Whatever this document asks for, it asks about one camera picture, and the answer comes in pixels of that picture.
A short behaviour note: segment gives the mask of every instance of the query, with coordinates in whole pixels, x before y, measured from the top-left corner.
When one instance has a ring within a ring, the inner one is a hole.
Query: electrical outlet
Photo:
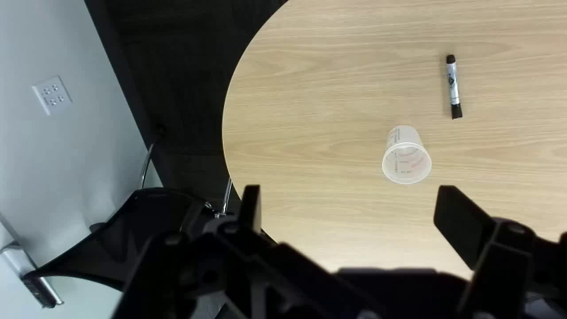
[[[70,107],[70,98],[58,77],[37,84],[31,89],[47,116],[60,114]]]

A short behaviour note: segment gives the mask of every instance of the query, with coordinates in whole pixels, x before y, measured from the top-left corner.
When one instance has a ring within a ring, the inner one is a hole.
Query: plastic cup
[[[396,185],[414,185],[423,182],[430,169],[432,162],[418,132],[411,127],[395,127],[382,158],[384,176]]]

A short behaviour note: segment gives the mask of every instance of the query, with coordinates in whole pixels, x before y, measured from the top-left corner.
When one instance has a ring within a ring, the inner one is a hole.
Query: black floor
[[[219,208],[224,93],[242,50],[283,0],[84,3],[145,144],[164,132],[154,157],[162,185]]]

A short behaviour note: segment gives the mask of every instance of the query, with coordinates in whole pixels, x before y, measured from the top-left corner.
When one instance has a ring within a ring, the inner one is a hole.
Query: black marker
[[[451,119],[462,118],[458,84],[457,84],[457,61],[455,56],[446,56],[446,79],[448,79],[448,100]]]

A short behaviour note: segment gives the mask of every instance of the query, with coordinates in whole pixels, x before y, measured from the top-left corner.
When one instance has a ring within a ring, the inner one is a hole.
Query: white wall
[[[72,109],[47,118],[30,86],[51,77]],[[136,189],[143,157],[83,0],[0,0],[0,215],[31,259],[54,259],[86,236],[86,224],[109,219]],[[0,263],[0,316],[99,318],[116,300],[83,281],[54,284],[65,306],[37,311]]]

